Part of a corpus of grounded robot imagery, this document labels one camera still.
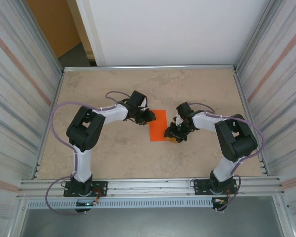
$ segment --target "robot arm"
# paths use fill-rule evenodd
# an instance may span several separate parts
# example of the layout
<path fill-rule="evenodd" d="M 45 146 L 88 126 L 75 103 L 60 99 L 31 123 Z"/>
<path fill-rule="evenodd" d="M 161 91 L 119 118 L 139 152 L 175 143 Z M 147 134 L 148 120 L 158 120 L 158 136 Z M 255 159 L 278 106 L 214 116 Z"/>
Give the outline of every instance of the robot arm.
<path fill-rule="evenodd" d="M 232 172 L 238 162 L 257 148 L 256 139 L 246 124 L 232 119 L 206 116 L 205 111 L 192 110 L 187 102 L 180 104 L 177 111 L 173 118 L 175 123 L 171 123 L 164 134 L 169 141 L 187 141 L 187 136 L 191 132 L 200 129 L 217 134 L 223 157 L 210 174 L 210 184 L 214 193 L 220 193 L 230 183 Z M 243 119 L 239 114 L 233 117 Z"/>
<path fill-rule="evenodd" d="M 69 143 L 75 147 L 78 156 L 78 166 L 71 178 L 76 190 L 82 195 L 88 194 L 91 188 L 91 155 L 92 148 L 97 144 L 103 125 L 115 121 L 133 119 L 138 125 L 154 121 L 155 114 L 147 108 L 147 98 L 134 91 L 129 99 L 124 99 L 114 107 L 103 107 L 99 111 L 82 106 L 67 129 Z"/>

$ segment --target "white wall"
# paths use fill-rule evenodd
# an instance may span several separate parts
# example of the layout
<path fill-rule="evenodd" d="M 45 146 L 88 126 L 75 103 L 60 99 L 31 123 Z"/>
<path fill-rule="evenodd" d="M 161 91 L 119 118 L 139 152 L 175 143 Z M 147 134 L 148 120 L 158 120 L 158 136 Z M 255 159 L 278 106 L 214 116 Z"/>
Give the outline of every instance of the white wall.
<path fill-rule="evenodd" d="M 99 66 L 234 64 L 269 0 L 77 0 Z"/>

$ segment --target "beige table surface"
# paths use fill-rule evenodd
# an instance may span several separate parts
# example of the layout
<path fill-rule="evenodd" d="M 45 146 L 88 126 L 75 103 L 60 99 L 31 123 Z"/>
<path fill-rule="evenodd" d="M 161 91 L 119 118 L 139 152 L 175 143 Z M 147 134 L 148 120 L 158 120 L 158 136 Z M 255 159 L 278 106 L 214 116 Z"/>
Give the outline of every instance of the beige table surface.
<path fill-rule="evenodd" d="M 176 107 L 185 101 L 206 103 L 217 114 L 244 115 L 231 70 L 66 72 L 57 103 L 80 101 L 104 107 L 112 104 L 104 98 L 110 90 L 143 93 L 149 108 L 166 109 L 168 124 L 176 114 Z M 119 94 L 114 96 L 118 100 L 125 98 Z M 66 141 L 66 129 L 78 109 L 79 106 L 67 105 L 55 113 L 54 127 Z M 189 134 L 187 139 L 179 144 L 151 142 L 149 126 L 130 121 L 108 124 L 103 127 L 92 152 L 93 178 L 208 177 L 222 157 L 216 135 L 200 130 Z M 38 179 L 56 179 L 69 175 L 72 170 L 72 150 L 50 132 Z M 258 158 L 245 161 L 236 173 L 262 175 Z"/>

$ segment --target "wooden door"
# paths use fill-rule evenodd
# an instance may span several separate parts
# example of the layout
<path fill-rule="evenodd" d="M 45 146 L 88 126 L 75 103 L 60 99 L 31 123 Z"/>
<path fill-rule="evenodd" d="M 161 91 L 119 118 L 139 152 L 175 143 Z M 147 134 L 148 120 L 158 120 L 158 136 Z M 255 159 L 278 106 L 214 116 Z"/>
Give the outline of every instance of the wooden door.
<path fill-rule="evenodd" d="M 26 0 L 57 58 L 81 43 L 66 0 Z"/>

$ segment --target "orange paper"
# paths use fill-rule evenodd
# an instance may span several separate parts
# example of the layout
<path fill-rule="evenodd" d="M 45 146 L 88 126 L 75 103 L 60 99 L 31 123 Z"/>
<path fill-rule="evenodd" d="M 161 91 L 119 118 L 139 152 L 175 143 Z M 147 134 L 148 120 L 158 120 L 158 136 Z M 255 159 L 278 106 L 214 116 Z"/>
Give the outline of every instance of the orange paper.
<path fill-rule="evenodd" d="M 152 110 L 156 115 L 156 121 L 149 124 L 150 141 L 160 142 L 166 141 L 164 139 L 164 131 L 168 127 L 166 110 Z"/>

